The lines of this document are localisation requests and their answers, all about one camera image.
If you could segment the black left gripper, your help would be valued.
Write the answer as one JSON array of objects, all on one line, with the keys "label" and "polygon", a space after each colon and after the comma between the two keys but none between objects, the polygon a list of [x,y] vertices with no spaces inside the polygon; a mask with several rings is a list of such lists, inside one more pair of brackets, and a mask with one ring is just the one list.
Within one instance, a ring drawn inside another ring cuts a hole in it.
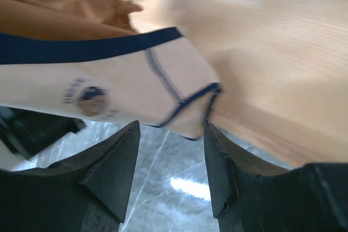
[{"label": "black left gripper", "polygon": [[1,107],[1,141],[13,154],[27,160],[66,134],[85,127],[80,119]]}]

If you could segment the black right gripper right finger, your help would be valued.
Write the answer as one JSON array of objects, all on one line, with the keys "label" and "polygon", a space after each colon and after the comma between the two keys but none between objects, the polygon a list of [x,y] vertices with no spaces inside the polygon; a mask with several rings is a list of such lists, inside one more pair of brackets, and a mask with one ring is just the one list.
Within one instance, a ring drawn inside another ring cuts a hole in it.
[{"label": "black right gripper right finger", "polygon": [[212,211],[221,231],[347,231],[347,164],[276,166],[211,123],[204,154]]}]

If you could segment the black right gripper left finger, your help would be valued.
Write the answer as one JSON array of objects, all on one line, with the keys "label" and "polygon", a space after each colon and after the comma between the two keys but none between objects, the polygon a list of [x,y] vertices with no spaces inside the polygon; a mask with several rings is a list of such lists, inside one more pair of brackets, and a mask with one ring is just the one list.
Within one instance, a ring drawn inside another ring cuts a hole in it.
[{"label": "black right gripper left finger", "polygon": [[118,231],[139,144],[134,121],[49,167],[1,171],[1,231]]}]

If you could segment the beige underwear navy trim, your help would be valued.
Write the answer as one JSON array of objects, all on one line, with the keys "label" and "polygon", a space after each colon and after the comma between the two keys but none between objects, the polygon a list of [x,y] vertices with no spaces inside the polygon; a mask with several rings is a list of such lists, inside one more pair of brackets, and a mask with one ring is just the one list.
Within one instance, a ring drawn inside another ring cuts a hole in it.
[{"label": "beige underwear navy trim", "polygon": [[1,105],[167,128],[191,140],[221,93],[217,73],[175,27],[85,41],[1,34]]}]

